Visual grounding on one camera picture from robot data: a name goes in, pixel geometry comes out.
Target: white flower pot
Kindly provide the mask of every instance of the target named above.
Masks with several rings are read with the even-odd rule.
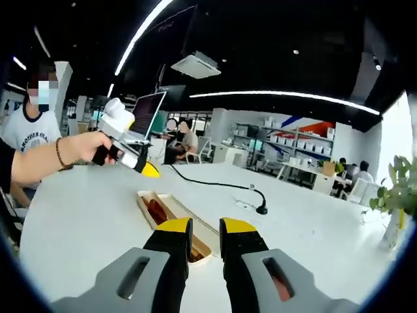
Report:
[[[388,224],[382,243],[386,245],[390,250],[395,246],[399,246],[405,236],[406,230],[410,224],[411,216],[403,213],[403,223],[401,223],[401,210],[395,209],[391,214],[391,220]]]

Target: black cable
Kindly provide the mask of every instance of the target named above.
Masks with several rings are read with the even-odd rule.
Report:
[[[178,174],[178,175],[180,175],[183,179],[185,179],[186,181],[191,181],[191,182],[193,182],[193,183],[199,183],[199,184],[204,184],[204,185],[212,185],[212,186],[226,186],[226,187],[234,187],[234,188],[239,188],[239,189],[246,189],[246,190],[253,190],[254,192],[257,192],[258,194],[260,194],[261,195],[261,197],[262,197],[262,204],[261,204],[261,206],[260,207],[258,207],[257,209],[256,209],[256,211],[259,213],[259,214],[262,214],[262,215],[265,215],[265,214],[267,214],[268,213],[268,209],[266,208],[266,199],[265,199],[265,196],[263,195],[263,193],[262,192],[260,192],[259,190],[257,190],[257,189],[252,189],[252,188],[249,188],[249,187],[243,187],[243,186],[238,186],[238,185],[230,185],[230,184],[223,184],[223,183],[208,183],[208,182],[205,182],[205,181],[196,181],[196,180],[194,180],[194,179],[190,179],[190,178],[187,178],[187,177],[185,177],[185,176],[183,176],[175,167],[174,167],[174,165],[172,165],[172,164],[170,164],[171,165],[171,167],[174,169],[174,171],[176,171],[176,173]]]

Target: white t-shirt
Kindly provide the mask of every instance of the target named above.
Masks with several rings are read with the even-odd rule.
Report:
[[[55,142],[61,137],[55,112],[44,112],[31,119],[24,107],[25,105],[20,106],[8,119],[3,129],[4,142],[24,153],[30,148]],[[38,185],[35,183],[27,186],[35,189]]]
[[[189,151],[190,147],[195,147],[195,151],[197,152],[198,149],[198,137],[194,132],[189,131],[187,132],[183,139],[182,139],[182,146],[184,147],[185,151]]]
[[[370,183],[373,183],[372,175],[369,174],[367,171],[360,171],[359,173],[355,174],[352,178],[352,183],[355,184],[358,178],[362,178],[365,181],[369,181]]]

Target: black pants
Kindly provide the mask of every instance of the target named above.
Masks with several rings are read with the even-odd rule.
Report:
[[[177,159],[175,158],[177,155],[183,155],[185,153],[184,149],[175,149],[168,147],[165,150],[165,158],[164,158],[164,164],[174,164]],[[188,162],[194,162],[194,157],[192,155],[187,156]]]

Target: cardboard box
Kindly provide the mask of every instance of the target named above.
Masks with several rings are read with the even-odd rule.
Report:
[[[326,176],[334,176],[334,174],[336,174],[336,172],[334,171],[334,163],[333,162],[329,162],[329,161],[325,161],[323,163],[323,168],[321,170],[321,173],[323,175]]]

